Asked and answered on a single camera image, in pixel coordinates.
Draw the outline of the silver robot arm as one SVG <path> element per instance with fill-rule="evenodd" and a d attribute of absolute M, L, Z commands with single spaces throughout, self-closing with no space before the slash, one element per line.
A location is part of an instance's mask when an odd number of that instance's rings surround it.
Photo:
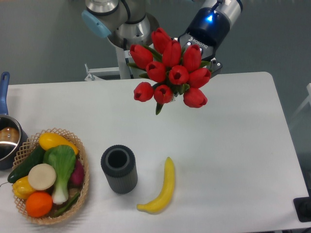
<path fill-rule="evenodd" d="M 206 0 L 176 40 L 183 48 L 196 44 L 202 59 L 209 61 L 212 77 L 221 72 L 223 65 L 216 60 L 218 47 L 232 29 L 246 2 L 244 0 Z M 87 0 L 82 19 L 98 37 L 107 38 L 115 47 L 118 67 L 87 71 L 88 76 L 106 78 L 119 75 L 121 79 L 138 77 L 138 71 L 128 66 L 133 61 L 129 54 L 132 44 L 155 46 L 151 34 L 159 27 L 155 17 L 146 12 L 144 0 Z"/>

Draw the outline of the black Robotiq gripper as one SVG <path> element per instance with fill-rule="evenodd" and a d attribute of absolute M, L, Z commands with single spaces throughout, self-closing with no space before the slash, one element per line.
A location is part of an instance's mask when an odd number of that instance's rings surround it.
<path fill-rule="evenodd" d="M 221 74 L 222 63 L 215 53 L 230 30 L 228 18 L 219 10 L 204 7 L 198 11 L 186 31 L 178 37 L 182 48 L 198 45 L 202 60 L 210 61 L 211 77 Z"/>

